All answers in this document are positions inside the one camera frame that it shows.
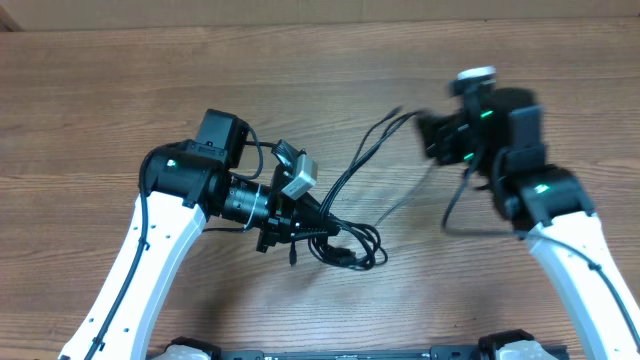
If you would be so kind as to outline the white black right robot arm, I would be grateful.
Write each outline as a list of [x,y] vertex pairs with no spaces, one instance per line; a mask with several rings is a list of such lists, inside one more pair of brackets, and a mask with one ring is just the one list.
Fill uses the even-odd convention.
[[596,207],[571,171],[547,162],[544,109],[522,88],[471,90],[451,115],[417,116],[425,153],[487,178],[499,215],[545,271],[590,359],[639,356],[639,306],[608,249]]

